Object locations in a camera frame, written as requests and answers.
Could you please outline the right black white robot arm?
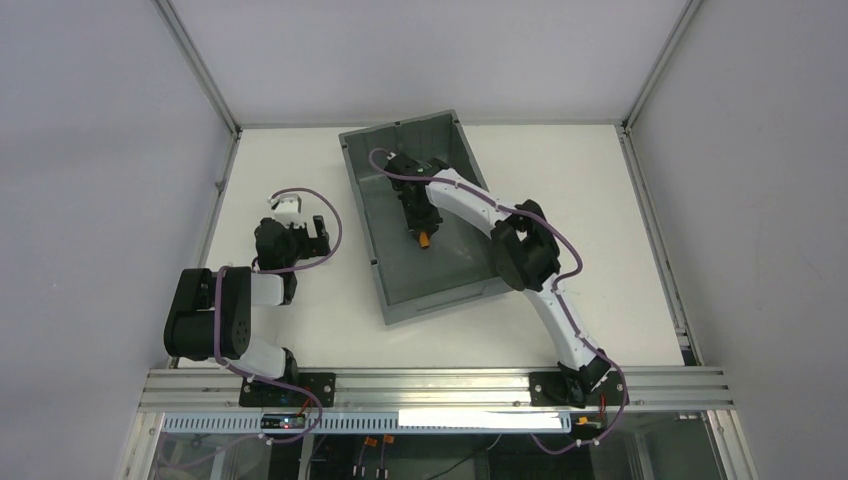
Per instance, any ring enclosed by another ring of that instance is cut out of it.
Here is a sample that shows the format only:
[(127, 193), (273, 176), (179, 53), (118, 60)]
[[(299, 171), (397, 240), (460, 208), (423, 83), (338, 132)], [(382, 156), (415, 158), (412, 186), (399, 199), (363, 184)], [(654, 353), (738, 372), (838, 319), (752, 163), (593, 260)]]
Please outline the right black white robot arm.
[(390, 179), (407, 227), (420, 247), (428, 247), (447, 211), (482, 232), (491, 245), (498, 276), (523, 293), (554, 343), (560, 379), (542, 392), (554, 403), (585, 406), (613, 365), (569, 306), (560, 284), (560, 249), (570, 244), (533, 200), (508, 205), (439, 159), (420, 163), (384, 150), (380, 172)]

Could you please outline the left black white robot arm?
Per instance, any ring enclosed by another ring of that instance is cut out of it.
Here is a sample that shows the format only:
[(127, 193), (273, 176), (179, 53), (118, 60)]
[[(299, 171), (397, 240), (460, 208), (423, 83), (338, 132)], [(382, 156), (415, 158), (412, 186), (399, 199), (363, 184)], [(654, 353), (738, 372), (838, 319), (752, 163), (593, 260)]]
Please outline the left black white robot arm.
[(294, 354), (252, 334), (252, 309), (288, 306), (298, 280), (290, 272), (300, 260), (330, 254), (322, 216), (312, 217), (315, 234), (303, 222), (262, 219), (254, 230), (258, 271), (248, 266), (182, 271), (163, 332), (167, 353), (193, 361), (215, 360), (247, 377), (261, 376), (298, 385)]

